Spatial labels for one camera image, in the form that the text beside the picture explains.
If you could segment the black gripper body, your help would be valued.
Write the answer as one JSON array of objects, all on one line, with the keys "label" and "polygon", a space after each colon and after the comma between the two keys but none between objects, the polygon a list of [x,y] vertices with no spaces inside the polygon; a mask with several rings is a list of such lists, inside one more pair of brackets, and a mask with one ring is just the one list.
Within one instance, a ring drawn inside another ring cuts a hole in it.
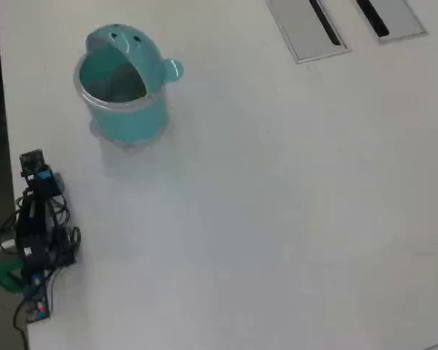
[{"label": "black gripper body", "polygon": [[36,195],[53,198],[63,194],[64,183],[59,173],[54,173],[49,165],[43,165],[26,176],[28,189]]}]

